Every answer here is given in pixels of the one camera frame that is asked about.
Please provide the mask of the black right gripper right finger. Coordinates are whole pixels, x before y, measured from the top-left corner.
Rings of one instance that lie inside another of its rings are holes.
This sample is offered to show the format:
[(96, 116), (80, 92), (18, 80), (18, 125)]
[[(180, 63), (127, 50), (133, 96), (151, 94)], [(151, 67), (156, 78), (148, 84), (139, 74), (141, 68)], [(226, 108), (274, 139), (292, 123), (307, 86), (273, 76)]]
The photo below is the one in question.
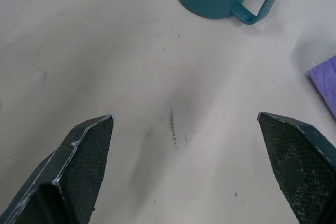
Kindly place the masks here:
[(300, 224), (336, 224), (336, 147), (313, 125), (258, 114), (273, 174)]

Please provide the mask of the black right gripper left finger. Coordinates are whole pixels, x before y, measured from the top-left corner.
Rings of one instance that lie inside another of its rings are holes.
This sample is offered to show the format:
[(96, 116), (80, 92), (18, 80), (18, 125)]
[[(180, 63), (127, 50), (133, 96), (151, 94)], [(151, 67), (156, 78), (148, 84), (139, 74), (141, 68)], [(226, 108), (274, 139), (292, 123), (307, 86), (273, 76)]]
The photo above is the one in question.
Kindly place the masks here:
[(114, 118), (74, 126), (31, 173), (0, 224), (88, 224), (104, 178)]

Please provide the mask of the purple cloth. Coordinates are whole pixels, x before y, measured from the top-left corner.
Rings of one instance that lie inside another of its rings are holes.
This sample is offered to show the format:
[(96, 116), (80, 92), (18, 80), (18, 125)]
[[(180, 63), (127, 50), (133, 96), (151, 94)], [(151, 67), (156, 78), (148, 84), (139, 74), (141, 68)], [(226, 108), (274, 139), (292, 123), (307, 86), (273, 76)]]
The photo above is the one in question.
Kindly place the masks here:
[(336, 55), (310, 69), (308, 75), (336, 120)]

